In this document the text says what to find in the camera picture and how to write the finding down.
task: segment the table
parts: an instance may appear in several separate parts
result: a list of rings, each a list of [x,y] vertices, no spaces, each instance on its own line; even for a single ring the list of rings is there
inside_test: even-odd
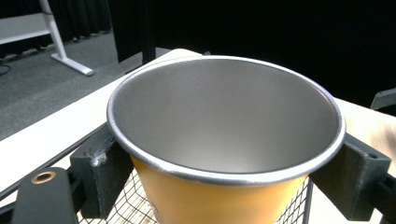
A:
[[[147,64],[198,53],[175,49]],[[74,102],[58,112],[0,142],[0,190],[24,177],[45,161],[73,145],[87,133],[106,122],[106,105],[110,94],[129,75]],[[335,99],[346,116],[346,131],[367,145],[393,158],[389,173],[396,175],[396,118],[362,106]],[[56,164],[67,168],[68,160]],[[15,195],[0,206],[15,200]],[[378,212],[370,223],[379,223]],[[309,223],[349,223],[320,190],[314,188]]]

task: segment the wire mesh basket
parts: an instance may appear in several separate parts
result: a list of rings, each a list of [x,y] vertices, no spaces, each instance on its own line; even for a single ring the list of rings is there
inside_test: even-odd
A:
[[[312,182],[307,178],[286,207],[276,224],[306,224],[309,215],[309,205],[312,193]],[[78,213],[79,223],[158,223],[151,210],[146,193],[143,190],[136,170],[133,170],[124,189],[113,206],[107,219],[83,218]]]

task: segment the orange bucket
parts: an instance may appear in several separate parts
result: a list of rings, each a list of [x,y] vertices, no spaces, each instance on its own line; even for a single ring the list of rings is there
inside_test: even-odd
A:
[[[161,224],[274,223],[346,131],[314,81],[227,56],[132,74],[111,96],[107,121]]]

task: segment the black curtain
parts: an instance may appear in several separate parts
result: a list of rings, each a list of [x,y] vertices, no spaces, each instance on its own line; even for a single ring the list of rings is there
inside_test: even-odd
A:
[[[63,42],[111,30],[106,0],[49,0]],[[0,0],[0,19],[41,12],[38,0]],[[43,35],[0,45],[0,58],[22,54],[28,49],[42,49],[52,43]]]

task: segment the white desk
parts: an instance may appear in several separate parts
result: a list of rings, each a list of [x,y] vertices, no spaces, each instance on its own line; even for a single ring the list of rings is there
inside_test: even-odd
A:
[[[151,63],[196,55],[199,54],[185,49],[175,49]],[[128,75],[0,142],[0,190],[106,122],[107,100],[126,77]],[[396,118],[342,100],[336,102],[346,115],[349,133],[396,160]],[[68,162],[65,160],[58,165],[66,168]],[[396,174],[395,167],[394,162],[390,170],[393,175]],[[11,197],[8,201],[0,203],[0,206],[12,200]],[[379,223],[379,219],[380,215],[375,214],[370,223]],[[314,189],[310,223],[350,222],[342,217],[326,196]]]

